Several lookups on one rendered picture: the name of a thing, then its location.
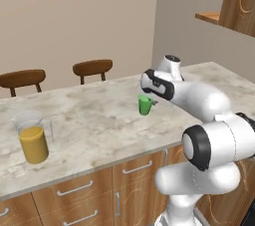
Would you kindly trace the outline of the clear pitcher with orange juice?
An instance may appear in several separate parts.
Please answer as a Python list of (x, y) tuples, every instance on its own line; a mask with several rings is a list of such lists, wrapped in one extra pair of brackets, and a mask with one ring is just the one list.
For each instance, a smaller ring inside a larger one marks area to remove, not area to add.
[(47, 140), (54, 140), (53, 125), (50, 119), (43, 119), (39, 111), (28, 110), (16, 114), (12, 123), (26, 157), (31, 164), (45, 161), (49, 156)]

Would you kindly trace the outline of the brown wooden chair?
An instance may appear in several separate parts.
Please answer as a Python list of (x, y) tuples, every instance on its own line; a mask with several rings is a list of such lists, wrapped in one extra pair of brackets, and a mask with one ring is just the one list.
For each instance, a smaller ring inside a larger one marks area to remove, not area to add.
[(100, 59), (77, 63), (73, 66), (73, 72), (80, 78), (81, 84), (85, 83), (85, 77), (100, 75), (102, 81), (106, 79), (106, 72), (113, 67), (110, 59)]
[(0, 75), (0, 87), (9, 89), (11, 97), (16, 96), (16, 89), (35, 86), (38, 93), (42, 91), (40, 84), (46, 79), (44, 70), (23, 70)]

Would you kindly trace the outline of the narrow wooden drawer front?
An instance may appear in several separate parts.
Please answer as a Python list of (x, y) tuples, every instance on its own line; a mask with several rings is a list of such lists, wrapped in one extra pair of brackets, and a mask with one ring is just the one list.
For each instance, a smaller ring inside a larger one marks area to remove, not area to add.
[(24, 194), (0, 202), (0, 213), (10, 209), (6, 216), (0, 217), (0, 226), (43, 226), (31, 194)]

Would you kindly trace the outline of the wooden wall shelf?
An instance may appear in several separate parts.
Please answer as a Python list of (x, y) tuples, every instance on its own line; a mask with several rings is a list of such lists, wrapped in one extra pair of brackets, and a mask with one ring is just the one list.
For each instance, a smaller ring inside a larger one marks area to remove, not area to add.
[(196, 13), (195, 17), (199, 20), (217, 25), (219, 21), (219, 12), (205, 12), (205, 13)]

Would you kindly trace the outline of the wooden cupboard door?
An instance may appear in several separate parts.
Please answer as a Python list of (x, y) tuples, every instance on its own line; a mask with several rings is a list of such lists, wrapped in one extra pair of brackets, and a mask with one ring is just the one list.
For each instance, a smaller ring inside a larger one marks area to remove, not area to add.
[(167, 165), (179, 163), (179, 162), (185, 162), (186, 157), (183, 153), (183, 148), (181, 145), (177, 145), (174, 147), (168, 148), (168, 159), (167, 159)]
[[(116, 217), (116, 192), (120, 193), (120, 217)], [(166, 203), (167, 197), (156, 190), (152, 177), (115, 189), (115, 226), (152, 226)]]

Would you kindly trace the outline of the wooden wall cupboard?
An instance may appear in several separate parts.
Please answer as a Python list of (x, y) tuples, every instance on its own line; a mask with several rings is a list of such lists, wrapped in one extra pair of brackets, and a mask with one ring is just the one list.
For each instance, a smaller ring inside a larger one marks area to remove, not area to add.
[(255, 0), (223, 0), (218, 24), (255, 38)]

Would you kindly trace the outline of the wide wooden drawer front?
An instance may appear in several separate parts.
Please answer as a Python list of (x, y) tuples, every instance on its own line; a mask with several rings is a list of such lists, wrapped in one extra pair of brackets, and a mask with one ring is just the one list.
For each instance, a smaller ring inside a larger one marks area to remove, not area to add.
[(74, 226), (114, 226), (113, 195), (110, 192), (49, 212), (40, 212), (40, 216), (43, 226), (63, 226), (64, 221), (75, 221), (93, 214), (95, 210), (98, 210), (98, 215)]
[[(93, 186), (65, 196), (58, 196), (57, 191), (68, 191), (94, 181)], [(40, 212), (49, 212), (51, 209), (62, 208), (76, 201), (88, 199), (108, 192), (112, 189), (112, 169), (106, 168), (81, 177), (61, 182), (50, 187), (33, 191), (32, 196)]]

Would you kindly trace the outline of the wooden counter side panel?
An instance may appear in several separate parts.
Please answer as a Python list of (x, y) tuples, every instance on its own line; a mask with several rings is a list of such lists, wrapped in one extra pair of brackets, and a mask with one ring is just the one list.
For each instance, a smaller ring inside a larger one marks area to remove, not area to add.
[(222, 195), (204, 195), (196, 203), (210, 226), (240, 226), (255, 199), (255, 157), (237, 162), (241, 173), (238, 187)]

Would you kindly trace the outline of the green cup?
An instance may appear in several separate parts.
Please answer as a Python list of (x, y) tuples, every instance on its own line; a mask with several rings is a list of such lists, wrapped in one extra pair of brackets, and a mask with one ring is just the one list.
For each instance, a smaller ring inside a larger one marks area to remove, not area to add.
[(141, 115), (148, 115), (152, 107), (152, 100), (146, 96), (138, 96), (138, 110)]

